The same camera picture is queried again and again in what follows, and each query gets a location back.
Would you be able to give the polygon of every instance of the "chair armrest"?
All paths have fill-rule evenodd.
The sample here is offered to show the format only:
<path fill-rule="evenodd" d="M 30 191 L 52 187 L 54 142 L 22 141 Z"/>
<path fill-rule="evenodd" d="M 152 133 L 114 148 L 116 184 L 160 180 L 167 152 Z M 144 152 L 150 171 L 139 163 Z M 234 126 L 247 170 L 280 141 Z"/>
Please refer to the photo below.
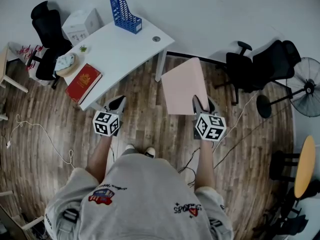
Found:
<path fill-rule="evenodd" d="M 240 55 L 244 55 L 246 50 L 252 51 L 252 47 L 249 44 L 241 41 L 238 41 L 237 43 L 238 43 L 238 46 L 242 47 Z"/>
<path fill-rule="evenodd" d="M 32 61 L 36 61 L 36 62 L 41 62 L 41 58 L 36 56 L 37 50 L 34 50 L 33 53 L 31 54 L 26 66 L 30 67 Z"/>

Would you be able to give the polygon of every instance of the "fan base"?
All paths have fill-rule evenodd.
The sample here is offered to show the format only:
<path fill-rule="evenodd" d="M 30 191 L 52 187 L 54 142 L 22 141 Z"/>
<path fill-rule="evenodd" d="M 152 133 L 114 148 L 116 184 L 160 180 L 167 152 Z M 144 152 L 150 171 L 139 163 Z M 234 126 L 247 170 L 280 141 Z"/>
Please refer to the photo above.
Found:
<path fill-rule="evenodd" d="M 265 95 L 259 95 L 256 98 L 256 108 L 262 118 L 269 118 L 271 116 L 271 105 L 270 100 Z"/>

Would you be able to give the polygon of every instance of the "gray shirt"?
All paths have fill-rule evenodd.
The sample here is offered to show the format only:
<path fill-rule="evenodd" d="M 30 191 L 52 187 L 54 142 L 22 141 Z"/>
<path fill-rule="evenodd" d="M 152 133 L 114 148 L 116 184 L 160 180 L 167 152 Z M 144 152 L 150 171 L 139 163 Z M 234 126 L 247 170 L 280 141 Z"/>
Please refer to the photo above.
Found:
<path fill-rule="evenodd" d="M 73 222 L 70 214 L 78 218 Z M 48 203 L 44 224 L 54 240 L 230 240 L 234 236 L 223 198 L 214 189 L 200 187 L 193 193 L 167 161 L 141 154 L 121 156 L 101 184 L 86 170 L 74 169 L 66 186 Z"/>

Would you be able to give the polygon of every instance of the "electric fan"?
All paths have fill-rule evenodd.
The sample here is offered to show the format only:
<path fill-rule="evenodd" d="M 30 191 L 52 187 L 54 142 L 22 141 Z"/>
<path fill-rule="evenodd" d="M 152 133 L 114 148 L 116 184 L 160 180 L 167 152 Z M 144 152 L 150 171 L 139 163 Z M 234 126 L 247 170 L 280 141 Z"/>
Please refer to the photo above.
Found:
<path fill-rule="evenodd" d="M 294 108 L 307 117 L 320 116 L 320 63 L 304 57 L 294 66 L 294 76 L 286 80 L 288 95 L 270 102 L 265 95 L 256 99 L 260 116 L 271 115 L 271 105 L 290 99 Z"/>

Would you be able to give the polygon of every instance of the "fan stand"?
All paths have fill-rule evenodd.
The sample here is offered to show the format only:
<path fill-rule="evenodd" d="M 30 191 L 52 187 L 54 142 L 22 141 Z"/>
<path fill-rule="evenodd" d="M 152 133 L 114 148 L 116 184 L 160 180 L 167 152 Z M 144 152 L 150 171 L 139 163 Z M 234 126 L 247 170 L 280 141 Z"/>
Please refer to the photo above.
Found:
<path fill-rule="evenodd" d="M 307 95 L 312 95 L 315 91 L 315 82 L 312 79 L 307 80 L 306 84 L 304 87 L 300 90 L 297 90 L 287 96 L 284 96 L 280 99 L 277 99 L 273 102 L 270 102 L 267 96 L 265 95 L 259 95 L 258 98 L 256 99 L 256 108 L 262 118 L 269 118 L 272 112 L 271 105 L 276 104 L 278 102 L 282 102 L 286 99 L 292 99 L 293 96 L 305 92 Z"/>

